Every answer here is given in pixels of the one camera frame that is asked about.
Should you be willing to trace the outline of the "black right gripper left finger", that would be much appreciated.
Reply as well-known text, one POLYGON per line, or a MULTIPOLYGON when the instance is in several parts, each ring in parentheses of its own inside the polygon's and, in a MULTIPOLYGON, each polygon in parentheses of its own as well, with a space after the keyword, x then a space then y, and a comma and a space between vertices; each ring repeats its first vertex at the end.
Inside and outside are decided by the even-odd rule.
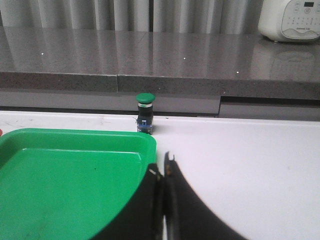
POLYGON ((161 240, 164 178, 151 163, 137 190, 117 216, 93 240, 161 240))

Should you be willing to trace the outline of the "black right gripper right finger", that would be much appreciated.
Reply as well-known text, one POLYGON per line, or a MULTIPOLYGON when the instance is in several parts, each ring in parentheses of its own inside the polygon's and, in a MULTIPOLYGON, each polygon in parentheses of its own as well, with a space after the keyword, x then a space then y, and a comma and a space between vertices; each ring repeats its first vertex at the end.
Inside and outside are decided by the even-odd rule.
POLYGON ((245 239, 204 204, 168 152, 164 157, 163 203, 168 240, 245 239))

